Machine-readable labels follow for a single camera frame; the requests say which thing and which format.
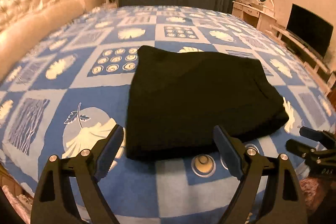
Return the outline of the black studded pants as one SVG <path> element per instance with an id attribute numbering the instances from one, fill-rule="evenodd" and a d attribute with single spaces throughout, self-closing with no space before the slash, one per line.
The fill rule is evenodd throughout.
<path id="1" fill-rule="evenodd" d="M 213 153 L 217 125 L 245 143 L 288 119 L 257 59 L 141 46 L 129 90 L 126 155 L 154 162 Z"/>

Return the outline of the pink floral patterned trousers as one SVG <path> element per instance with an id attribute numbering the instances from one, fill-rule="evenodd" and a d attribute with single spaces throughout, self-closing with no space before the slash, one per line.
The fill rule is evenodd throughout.
<path id="1" fill-rule="evenodd" d="M 335 181 L 324 178 L 307 177 L 299 181 L 305 199 L 307 215 L 311 216 L 327 196 L 329 190 L 335 186 Z"/>

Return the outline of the white tv stand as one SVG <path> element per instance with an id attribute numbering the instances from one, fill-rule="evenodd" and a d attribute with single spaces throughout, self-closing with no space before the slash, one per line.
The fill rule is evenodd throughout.
<path id="1" fill-rule="evenodd" d="M 286 47 L 303 63 L 325 95 L 332 92 L 335 73 L 323 62 L 319 53 L 302 39 L 274 25 L 270 25 L 270 30 L 266 30 L 265 33 L 278 44 Z"/>

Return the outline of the black flat screen television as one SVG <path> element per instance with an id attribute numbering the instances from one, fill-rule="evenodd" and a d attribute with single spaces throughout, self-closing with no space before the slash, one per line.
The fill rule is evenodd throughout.
<path id="1" fill-rule="evenodd" d="M 330 45 L 334 26 L 315 13 L 292 4 L 286 30 L 324 57 Z"/>

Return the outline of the blue patterned bed sheet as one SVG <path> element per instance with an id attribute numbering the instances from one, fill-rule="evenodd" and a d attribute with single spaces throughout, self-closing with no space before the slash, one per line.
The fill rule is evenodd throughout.
<path id="1" fill-rule="evenodd" d="M 125 124 L 143 45 L 258 59 L 289 115 L 249 143 L 262 155 L 284 153 L 291 138 L 321 148 L 302 126 L 335 130 L 330 102 L 297 59 L 236 16 L 178 6 L 90 12 L 42 39 L 1 84 L 1 161 L 29 194 L 51 155 L 75 156 Z M 238 184 L 217 153 L 147 165 L 120 148 L 99 186 L 121 223 L 217 223 Z"/>

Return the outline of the white vanity dressing table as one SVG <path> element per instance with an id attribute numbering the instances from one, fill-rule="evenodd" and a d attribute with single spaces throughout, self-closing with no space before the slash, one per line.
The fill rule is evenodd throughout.
<path id="1" fill-rule="evenodd" d="M 238 0 L 232 2 L 232 15 L 243 20 L 261 32 L 270 31 L 277 22 L 274 11 L 264 5 L 243 3 Z"/>

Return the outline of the cream tufted leather headboard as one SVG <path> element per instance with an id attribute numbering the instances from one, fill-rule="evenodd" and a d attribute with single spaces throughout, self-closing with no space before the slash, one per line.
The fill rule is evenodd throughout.
<path id="1" fill-rule="evenodd" d="M 52 31 L 92 10 L 96 0 L 1 0 L 1 78 Z"/>

